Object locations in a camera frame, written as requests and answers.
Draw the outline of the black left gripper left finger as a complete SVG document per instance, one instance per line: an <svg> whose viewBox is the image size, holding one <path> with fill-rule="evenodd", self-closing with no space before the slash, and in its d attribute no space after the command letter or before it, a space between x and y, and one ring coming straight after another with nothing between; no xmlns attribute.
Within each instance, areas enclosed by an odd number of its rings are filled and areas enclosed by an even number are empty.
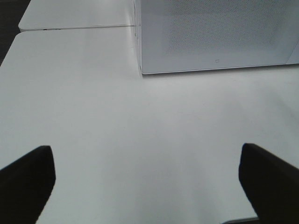
<svg viewBox="0 0 299 224"><path fill-rule="evenodd" d="M50 146L39 146L0 170L0 222L35 224L56 182Z"/></svg>

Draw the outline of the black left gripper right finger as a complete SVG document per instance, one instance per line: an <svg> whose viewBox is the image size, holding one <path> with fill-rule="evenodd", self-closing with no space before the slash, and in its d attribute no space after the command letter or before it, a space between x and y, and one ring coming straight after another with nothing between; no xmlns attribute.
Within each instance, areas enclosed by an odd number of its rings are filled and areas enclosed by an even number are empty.
<svg viewBox="0 0 299 224"><path fill-rule="evenodd" d="M299 170L264 148L242 146L239 181L262 224L299 222Z"/></svg>

